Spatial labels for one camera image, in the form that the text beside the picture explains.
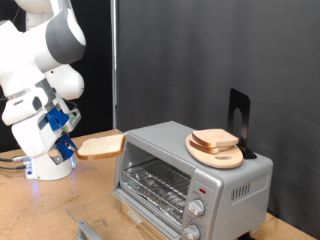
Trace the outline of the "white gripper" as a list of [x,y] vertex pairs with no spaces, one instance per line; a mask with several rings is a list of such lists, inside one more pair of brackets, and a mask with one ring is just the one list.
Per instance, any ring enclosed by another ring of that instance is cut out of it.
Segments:
[[12,124],[12,133],[28,157],[46,155],[52,148],[60,154],[50,154],[58,165],[72,156],[72,140],[68,132],[72,128],[72,111],[60,97],[49,104],[49,110],[40,107],[30,116]]

